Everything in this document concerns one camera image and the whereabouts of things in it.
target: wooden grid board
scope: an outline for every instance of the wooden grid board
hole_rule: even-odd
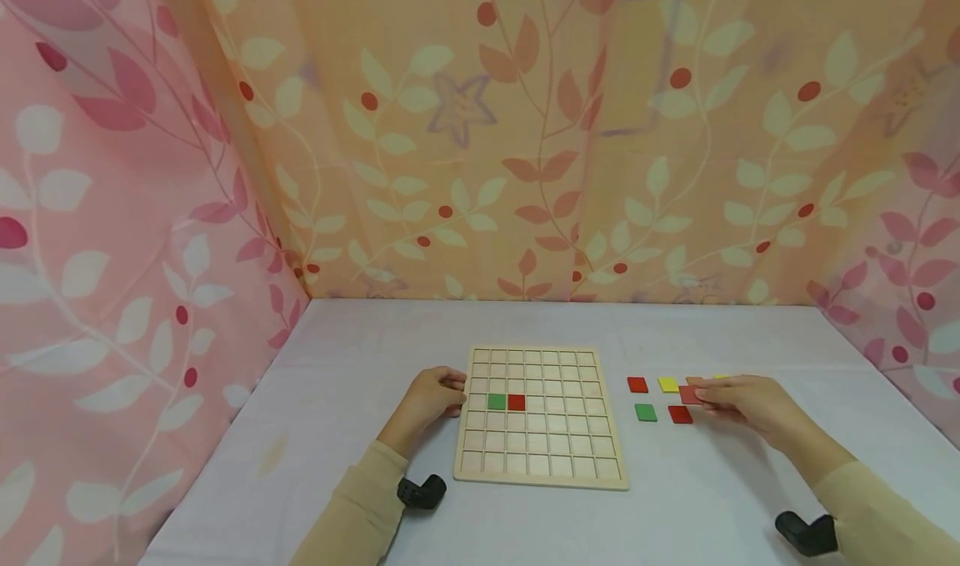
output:
[[[455,479],[630,488],[596,350],[478,345],[467,375]]]

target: green tile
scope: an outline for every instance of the green tile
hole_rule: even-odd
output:
[[[487,396],[487,409],[506,409],[507,396],[503,393],[491,393]]]
[[[657,413],[650,403],[637,403],[633,407],[637,410],[637,420],[640,422],[657,422]]]

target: yellow tile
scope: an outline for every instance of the yellow tile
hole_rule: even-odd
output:
[[[674,377],[658,377],[657,381],[661,384],[661,390],[664,393],[680,392],[680,388],[677,387],[677,379]]]

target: left hand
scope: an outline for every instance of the left hand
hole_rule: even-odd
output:
[[[467,401],[463,394],[466,382],[465,373],[448,366],[423,370],[410,383],[377,440],[409,459],[419,435],[433,421],[444,414],[460,415],[461,406]]]

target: hand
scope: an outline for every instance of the hand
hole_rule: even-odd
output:
[[[708,378],[694,387],[708,414],[752,428],[790,459],[811,488],[855,459],[772,378]]]
[[[466,382],[466,374],[447,366],[421,371],[377,440],[409,459],[419,435],[431,422],[443,415],[460,415],[460,407],[467,401],[463,394]]]

